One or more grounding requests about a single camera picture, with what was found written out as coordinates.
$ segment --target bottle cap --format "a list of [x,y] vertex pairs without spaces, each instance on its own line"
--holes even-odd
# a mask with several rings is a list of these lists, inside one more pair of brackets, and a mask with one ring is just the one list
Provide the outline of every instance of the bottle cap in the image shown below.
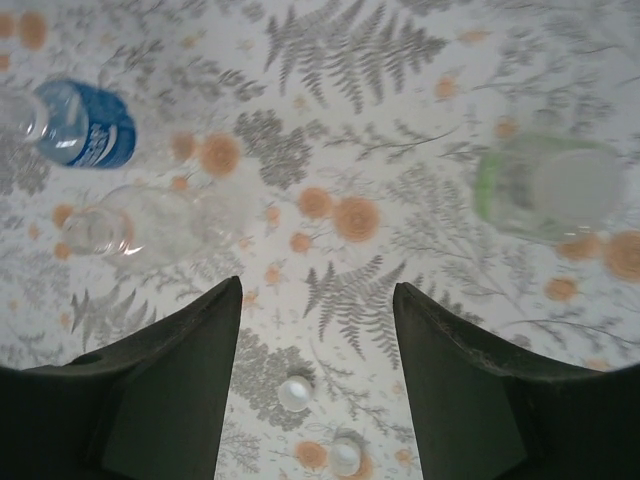
[[329,451],[329,468],[340,477],[355,475],[360,470],[362,450],[349,438],[337,438]]
[[620,204],[624,176],[613,153],[579,149],[543,161],[533,176],[536,208],[578,231],[600,230]]
[[301,412],[307,408],[312,397],[313,387],[309,381],[297,375],[289,377],[278,388],[278,400],[290,412]]

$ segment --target plastic bottle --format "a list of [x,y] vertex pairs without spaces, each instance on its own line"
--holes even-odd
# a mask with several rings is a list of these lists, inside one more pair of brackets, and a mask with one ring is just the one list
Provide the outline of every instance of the plastic bottle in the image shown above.
[[242,235],[247,213],[237,189],[127,186],[71,214],[62,239],[74,254],[144,272],[230,246]]
[[571,242],[601,230],[623,190],[613,148],[522,133],[483,156],[475,210],[505,233],[540,243]]
[[[139,165],[134,150],[144,143],[124,100],[116,93],[77,82],[52,80],[33,92],[0,88],[0,128],[32,143],[47,159],[67,167],[112,169]],[[157,149],[147,142],[147,147]],[[168,170],[167,152],[153,152],[144,168]]]

